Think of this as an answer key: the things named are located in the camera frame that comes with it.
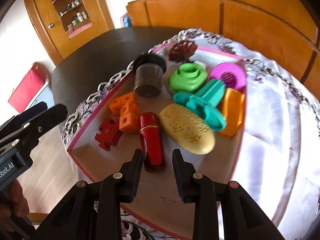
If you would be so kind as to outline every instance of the purple round toy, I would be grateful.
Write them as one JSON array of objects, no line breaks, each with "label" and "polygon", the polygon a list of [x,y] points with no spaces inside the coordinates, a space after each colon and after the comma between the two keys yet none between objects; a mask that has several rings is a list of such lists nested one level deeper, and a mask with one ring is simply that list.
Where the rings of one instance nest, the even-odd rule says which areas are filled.
[{"label": "purple round toy", "polygon": [[230,62],[216,65],[210,73],[210,79],[221,79],[226,88],[233,88],[240,92],[247,84],[247,76],[240,66]]}]

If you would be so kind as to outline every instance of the red puzzle piece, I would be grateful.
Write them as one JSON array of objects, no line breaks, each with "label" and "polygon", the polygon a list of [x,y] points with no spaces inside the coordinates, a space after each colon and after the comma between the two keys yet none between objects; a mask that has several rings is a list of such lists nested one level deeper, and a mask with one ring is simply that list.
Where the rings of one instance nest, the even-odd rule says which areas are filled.
[{"label": "red puzzle piece", "polygon": [[123,134],[119,130],[119,119],[113,121],[112,118],[107,118],[100,125],[99,130],[102,133],[97,133],[94,139],[99,142],[99,147],[105,151],[110,151],[110,146],[116,147]]}]

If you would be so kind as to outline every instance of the orange plastic piece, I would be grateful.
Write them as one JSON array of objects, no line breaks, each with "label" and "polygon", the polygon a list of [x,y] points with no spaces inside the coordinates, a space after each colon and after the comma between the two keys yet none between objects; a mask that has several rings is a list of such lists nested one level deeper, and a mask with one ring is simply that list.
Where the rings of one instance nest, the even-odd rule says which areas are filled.
[{"label": "orange plastic piece", "polygon": [[219,131],[220,134],[228,137],[233,137],[236,134],[242,123],[243,108],[244,94],[232,88],[227,88],[222,100],[221,111],[227,121],[227,126],[224,130]]},{"label": "orange plastic piece", "polygon": [[139,131],[139,129],[139,114],[128,112],[120,117],[120,131],[126,134],[132,134]]},{"label": "orange plastic piece", "polygon": [[110,102],[109,108],[114,115],[119,115],[121,106],[121,97],[118,97]]},{"label": "orange plastic piece", "polygon": [[133,92],[129,94],[125,94],[121,97],[121,106],[123,106],[126,102],[133,102],[133,103],[136,102],[136,98]]},{"label": "orange plastic piece", "polygon": [[129,112],[134,112],[136,115],[139,115],[139,107],[134,102],[126,102],[120,108],[120,116],[123,116]]}]

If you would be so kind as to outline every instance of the teal plastic toy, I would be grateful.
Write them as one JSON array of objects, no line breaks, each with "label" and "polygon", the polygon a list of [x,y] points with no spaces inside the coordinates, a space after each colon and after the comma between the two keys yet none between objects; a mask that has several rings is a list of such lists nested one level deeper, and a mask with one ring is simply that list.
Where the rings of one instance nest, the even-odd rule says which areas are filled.
[{"label": "teal plastic toy", "polygon": [[221,131],[227,123],[216,106],[223,98],[224,91],[224,82],[212,79],[196,94],[180,91],[173,95],[173,100],[199,115],[211,129]]},{"label": "teal plastic toy", "polygon": [[171,74],[168,85],[176,91],[196,93],[203,87],[207,78],[208,74],[201,65],[185,63]]}]

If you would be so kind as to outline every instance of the door frame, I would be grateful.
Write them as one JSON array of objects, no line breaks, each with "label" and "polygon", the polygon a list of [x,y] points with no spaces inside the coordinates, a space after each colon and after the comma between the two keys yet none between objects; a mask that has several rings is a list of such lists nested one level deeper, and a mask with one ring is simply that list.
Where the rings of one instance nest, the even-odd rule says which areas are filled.
[{"label": "door frame", "polygon": [[[110,12],[106,3],[106,0],[96,0],[97,4],[99,6],[99,11],[103,17],[104,23],[109,30],[114,29],[114,24],[110,16]],[[36,30],[36,33],[43,44],[45,50],[49,54],[50,58],[54,62],[54,64],[57,66],[62,60],[63,57],[59,53],[57,47],[53,43],[48,31],[47,26],[44,25],[40,13],[38,11],[38,8],[36,6],[35,0],[24,0],[27,13],[29,15],[29,18],[31,20],[31,23]]]}]

